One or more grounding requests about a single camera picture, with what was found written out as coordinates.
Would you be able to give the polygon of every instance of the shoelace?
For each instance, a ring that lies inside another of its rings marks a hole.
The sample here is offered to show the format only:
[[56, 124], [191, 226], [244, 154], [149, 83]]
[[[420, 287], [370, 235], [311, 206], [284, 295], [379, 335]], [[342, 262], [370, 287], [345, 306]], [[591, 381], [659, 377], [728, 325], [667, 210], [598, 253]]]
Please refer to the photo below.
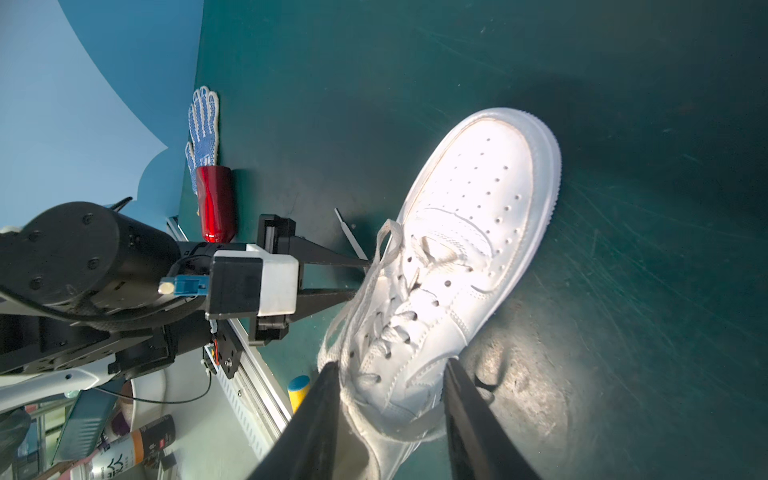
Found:
[[[382, 257], [380, 249], [382, 242], [387, 235], [390, 235], [389, 245]], [[355, 415], [356, 418], [363, 419], [363, 421], [367, 422], [371, 428], [390, 440], [396, 442], [426, 442], [445, 434], [445, 423], [442, 421], [444, 416], [442, 404], [436, 405], [427, 412], [424, 412], [405, 427], [385, 430], [371, 423], [366, 416], [360, 412], [358, 404], [361, 403], [361, 399], [355, 394], [352, 376], [349, 371], [351, 362], [349, 353], [352, 351], [355, 334], [359, 332], [367, 322], [373, 321], [375, 315], [385, 314], [368, 312], [373, 290], [376, 287], [376, 280], [379, 278], [381, 271], [392, 264], [396, 272], [395, 280], [397, 294], [399, 295], [400, 300], [405, 302], [410, 295], [413, 286], [406, 285], [402, 275], [402, 253], [404, 247], [402, 225], [394, 220], [387, 220], [376, 236], [376, 255], [373, 258], [365, 280], [363, 280], [355, 297], [344, 306], [326, 331], [323, 343], [320, 346], [318, 365], [320, 369], [322, 369], [328, 362], [339, 362], [341, 397], [348, 409], [353, 410], [354, 413], [357, 414]], [[435, 261], [434, 258], [426, 253], [421, 245], [419, 245], [418, 241], [413, 241], [411, 247], [413, 254], [417, 257], [418, 261], [424, 266], [424, 269], [427, 272], [442, 264], [441, 262]], [[439, 305], [437, 300], [433, 302], [433, 305]], [[417, 313], [413, 311], [390, 314], [390, 317], [395, 316], [402, 316], [410, 320], [418, 318]], [[336, 341], [329, 347], [331, 338], [337, 333], [338, 336], [336, 337]], [[392, 343], [408, 343], [409, 341], [410, 338], [403, 329], [397, 326], [391, 326], [388, 323], [382, 329], [379, 338], [371, 343], [369, 352], [373, 355], [388, 356], [391, 354], [390, 345]], [[369, 385], [372, 382], [380, 381], [381, 377], [372, 372], [361, 372], [358, 375], [358, 382], [362, 385]]]

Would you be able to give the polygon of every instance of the shoe tongue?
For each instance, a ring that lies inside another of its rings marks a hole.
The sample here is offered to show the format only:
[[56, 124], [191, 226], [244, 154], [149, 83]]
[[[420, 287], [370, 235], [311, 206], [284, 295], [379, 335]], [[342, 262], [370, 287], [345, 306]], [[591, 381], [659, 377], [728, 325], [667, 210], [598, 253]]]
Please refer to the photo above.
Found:
[[436, 262], [449, 262], [458, 257], [458, 254], [450, 246], [431, 237], [422, 238], [422, 248]]
[[414, 236], [436, 260], [492, 257], [491, 243], [475, 225], [437, 208], [420, 210], [404, 224], [406, 241]]

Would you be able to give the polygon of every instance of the blue dotted glove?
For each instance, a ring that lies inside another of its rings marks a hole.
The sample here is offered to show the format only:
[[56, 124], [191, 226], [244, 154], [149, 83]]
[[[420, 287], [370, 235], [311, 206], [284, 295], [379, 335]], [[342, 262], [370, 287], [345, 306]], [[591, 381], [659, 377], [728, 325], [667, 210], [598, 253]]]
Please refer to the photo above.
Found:
[[197, 195], [195, 169], [215, 165], [219, 152], [219, 96], [208, 87], [200, 87], [192, 94], [189, 110], [191, 142], [184, 153], [192, 176], [192, 191]]

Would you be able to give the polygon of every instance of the black motor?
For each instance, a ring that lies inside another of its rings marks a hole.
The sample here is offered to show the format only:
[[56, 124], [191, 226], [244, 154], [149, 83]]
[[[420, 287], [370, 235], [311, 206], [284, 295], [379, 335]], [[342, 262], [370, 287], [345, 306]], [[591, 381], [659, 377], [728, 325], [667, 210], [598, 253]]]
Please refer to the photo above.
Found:
[[46, 210], [0, 235], [0, 284], [46, 306], [85, 315], [153, 303], [180, 258], [164, 232], [88, 202]]

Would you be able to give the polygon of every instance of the red cup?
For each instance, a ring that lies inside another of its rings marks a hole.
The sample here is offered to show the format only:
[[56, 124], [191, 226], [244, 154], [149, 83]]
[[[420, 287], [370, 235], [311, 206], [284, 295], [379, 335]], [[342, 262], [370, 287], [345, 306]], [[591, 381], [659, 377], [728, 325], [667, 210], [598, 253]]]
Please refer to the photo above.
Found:
[[209, 243], [227, 243], [237, 233], [232, 170], [208, 165], [196, 168], [195, 175], [203, 238]]

